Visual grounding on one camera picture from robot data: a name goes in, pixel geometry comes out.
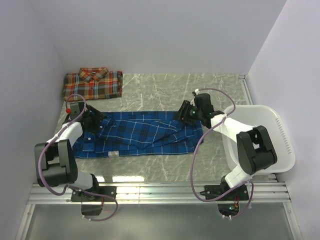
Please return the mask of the blue plaid long sleeve shirt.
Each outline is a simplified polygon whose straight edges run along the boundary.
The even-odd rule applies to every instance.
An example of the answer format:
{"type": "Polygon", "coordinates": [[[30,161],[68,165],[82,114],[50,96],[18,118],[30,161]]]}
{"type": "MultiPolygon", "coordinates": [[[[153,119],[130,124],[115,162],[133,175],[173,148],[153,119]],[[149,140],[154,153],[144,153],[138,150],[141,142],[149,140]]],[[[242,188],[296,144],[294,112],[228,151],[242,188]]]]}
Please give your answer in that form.
{"type": "Polygon", "coordinates": [[[186,124],[173,111],[105,112],[98,132],[85,132],[72,147],[80,159],[193,153],[203,135],[200,121],[186,124]]]}

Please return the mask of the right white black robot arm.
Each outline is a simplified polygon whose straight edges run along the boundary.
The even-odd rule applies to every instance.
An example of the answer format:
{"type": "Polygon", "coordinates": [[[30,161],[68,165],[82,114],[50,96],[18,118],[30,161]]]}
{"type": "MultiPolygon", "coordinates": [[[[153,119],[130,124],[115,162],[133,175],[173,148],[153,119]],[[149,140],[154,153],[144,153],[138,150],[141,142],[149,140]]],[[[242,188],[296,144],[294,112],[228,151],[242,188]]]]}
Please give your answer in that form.
{"type": "Polygon", "coordinates": [[[193,95],[193,102],[184,100],[173,119],[187,125],[201,123],[209,132],[218,132],[236,143],[238,164],[220,184],[221,196],[231,200],[238,194],[237,187],[277,163],[274,145],[266,127],[247,125],[230,118],[229,113],[214,110],[208,93],[193,95]]]}

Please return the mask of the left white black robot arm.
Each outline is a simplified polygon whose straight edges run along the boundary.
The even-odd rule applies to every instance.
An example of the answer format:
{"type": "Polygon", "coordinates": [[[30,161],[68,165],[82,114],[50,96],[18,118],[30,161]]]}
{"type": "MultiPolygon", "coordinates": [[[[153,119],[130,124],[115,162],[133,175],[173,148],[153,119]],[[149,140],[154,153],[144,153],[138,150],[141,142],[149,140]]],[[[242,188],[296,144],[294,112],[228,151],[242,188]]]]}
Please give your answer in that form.
{"type": "Polygon", "coordinates": [[[96,201],[101,189],[96,176],[78,170],[73,150],[77,139],[86,133],[97,134],[107,116],[84,102],[66,108],[66,117],[54,137],[34,147],[37,183],[61,196],[67,188],[82,192],[89,201],[96,201]]]}

